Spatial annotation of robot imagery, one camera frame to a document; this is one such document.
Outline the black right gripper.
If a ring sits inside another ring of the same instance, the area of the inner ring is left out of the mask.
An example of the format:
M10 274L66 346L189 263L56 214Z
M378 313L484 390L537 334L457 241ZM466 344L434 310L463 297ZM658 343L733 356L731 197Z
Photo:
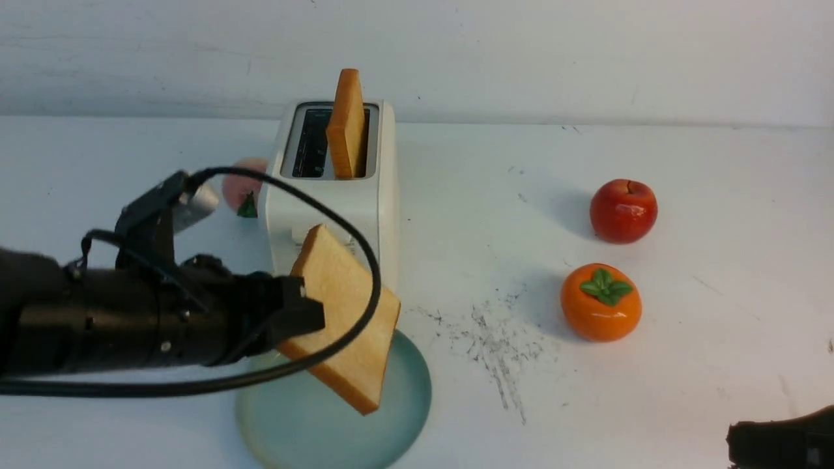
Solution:
M801 418L740 421L728 427L734 468L832 468L833 406Z

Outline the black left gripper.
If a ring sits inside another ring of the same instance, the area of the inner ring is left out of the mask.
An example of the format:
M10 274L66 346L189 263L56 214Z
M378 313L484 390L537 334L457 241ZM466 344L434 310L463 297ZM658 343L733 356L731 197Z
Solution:
M157 366L233 364L325 327L324 306L305 280L265 271L234 274L212 256L197 255L180 272L205 291L203 309L170 280L157 287Z

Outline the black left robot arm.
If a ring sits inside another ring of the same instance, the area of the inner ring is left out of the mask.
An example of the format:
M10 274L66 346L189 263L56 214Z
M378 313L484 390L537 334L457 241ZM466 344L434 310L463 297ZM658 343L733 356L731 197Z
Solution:
M226 365L324 329L302 278L233 274L202 253L180 268L210 294L207 312L138 269L76 279L53 258L3 249L2 375Z

